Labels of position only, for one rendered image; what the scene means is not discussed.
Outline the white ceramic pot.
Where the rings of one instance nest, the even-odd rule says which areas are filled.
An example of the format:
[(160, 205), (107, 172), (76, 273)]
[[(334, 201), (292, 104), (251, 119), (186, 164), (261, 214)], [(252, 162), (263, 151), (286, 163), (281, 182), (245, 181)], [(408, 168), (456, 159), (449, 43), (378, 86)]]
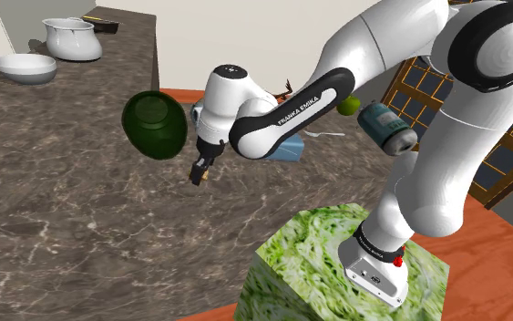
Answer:
[(47, 18), (46, 47), (54, 57), (68, 61), (93, 61), (103, 54), (91, 23), (81, 18)]

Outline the green apple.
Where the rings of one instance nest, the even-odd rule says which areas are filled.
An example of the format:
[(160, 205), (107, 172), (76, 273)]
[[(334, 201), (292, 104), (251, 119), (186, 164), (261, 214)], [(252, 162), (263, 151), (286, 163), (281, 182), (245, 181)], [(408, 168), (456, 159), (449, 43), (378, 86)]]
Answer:
[(361, 106), (359, 98), (350, 95), (336, 106), (336, 110), (343, 116), (352, 116)]

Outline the brown figure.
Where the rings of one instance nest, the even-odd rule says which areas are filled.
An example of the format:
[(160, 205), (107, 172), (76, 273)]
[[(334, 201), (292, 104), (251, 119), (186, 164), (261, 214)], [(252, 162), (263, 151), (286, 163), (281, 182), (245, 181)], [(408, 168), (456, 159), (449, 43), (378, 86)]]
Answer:
[(290, 80), (287, 79), (285, 83), (285, 90), (282, 93), (273, 94), (274, 98), (278, 101), (285, 101), (292, 94), (292, 86)]

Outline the dark green glass bowl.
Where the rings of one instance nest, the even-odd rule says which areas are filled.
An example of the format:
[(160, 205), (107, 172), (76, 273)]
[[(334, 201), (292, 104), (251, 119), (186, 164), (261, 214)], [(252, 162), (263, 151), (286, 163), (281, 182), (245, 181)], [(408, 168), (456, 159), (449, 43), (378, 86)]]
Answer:
[(131, 97), (123, 109), (121, 124), (130, 143), (158, 161), (177, 156), (187, 140), (183, 107), (160, 91), (142, 91)]

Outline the white shallow bowl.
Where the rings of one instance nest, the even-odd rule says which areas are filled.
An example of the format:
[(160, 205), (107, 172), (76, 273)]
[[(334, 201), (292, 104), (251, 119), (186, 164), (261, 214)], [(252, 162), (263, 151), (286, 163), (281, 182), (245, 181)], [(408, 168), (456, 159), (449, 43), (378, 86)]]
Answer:
[(0, 73), (23, 85), (43, 85), (57, 73), (56, 61), (39, 54), (10, 54), (0, 57)]

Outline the light blue box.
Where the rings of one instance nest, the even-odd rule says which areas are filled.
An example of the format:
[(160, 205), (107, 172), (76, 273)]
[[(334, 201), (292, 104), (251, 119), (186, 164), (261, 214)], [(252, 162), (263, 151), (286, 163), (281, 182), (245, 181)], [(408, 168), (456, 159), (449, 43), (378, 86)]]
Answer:
[(266, 160), (299, 161), (304, 149), (304, 142), (298, 133), (283, 141)]

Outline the white fork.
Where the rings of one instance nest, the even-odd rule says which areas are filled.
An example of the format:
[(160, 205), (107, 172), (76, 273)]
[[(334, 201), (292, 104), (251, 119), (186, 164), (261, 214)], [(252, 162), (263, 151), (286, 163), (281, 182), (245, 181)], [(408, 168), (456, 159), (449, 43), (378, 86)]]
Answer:
[(313, 137), (313, 138), (318, 138), (318, 137), (321, 137), (321, 136), (337, 136), (337, 137), (344, 137), (345, 136), (344, 133), (337, 133), (337, 132), (310, 132), (310, 131), (307, 131), (307, 130), (304, 130), (303, 132), (307, 136)]

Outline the teal can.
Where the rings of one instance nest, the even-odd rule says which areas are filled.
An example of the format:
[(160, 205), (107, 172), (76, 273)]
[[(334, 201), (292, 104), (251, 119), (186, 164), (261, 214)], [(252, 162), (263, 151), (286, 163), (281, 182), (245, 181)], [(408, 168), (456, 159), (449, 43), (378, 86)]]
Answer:
[(363, 107), (357, 121), (363, 131), (389, 156), (399, 156), (417, 144), (416, 132), (383, 103), (372, 102)]

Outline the orange framed window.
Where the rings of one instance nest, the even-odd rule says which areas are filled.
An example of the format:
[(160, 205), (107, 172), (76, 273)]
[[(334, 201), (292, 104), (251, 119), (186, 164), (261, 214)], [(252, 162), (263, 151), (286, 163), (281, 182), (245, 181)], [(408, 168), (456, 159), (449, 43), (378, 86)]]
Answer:
[(417, 50), (386, 101), (416, 132), (393, 193), (404, 214), (460, 217), (467, 195), (486, 208), (513, 182), (513, 3), (445, 5), (445, 26)]

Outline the green patterned robot stand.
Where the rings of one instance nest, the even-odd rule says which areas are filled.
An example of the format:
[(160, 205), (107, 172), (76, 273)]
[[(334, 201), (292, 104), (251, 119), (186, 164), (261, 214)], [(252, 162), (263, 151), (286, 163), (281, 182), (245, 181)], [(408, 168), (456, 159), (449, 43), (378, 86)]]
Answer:
[(367, 215), (356, 203), (295, 215), (255, 251), (234, 321), (441, 321), (449, 266), (412, 241), (399, 307), (345, 277), (337, 247)]

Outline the black flat tray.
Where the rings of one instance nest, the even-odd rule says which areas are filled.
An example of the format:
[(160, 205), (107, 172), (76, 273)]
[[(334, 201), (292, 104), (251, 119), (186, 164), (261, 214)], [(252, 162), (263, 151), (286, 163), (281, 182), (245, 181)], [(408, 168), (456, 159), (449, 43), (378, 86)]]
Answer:
[(117, 21), (93, 16), (83, 16), (82, 20), (92, 24), (96, 33), (116, 34), (120, 25)]

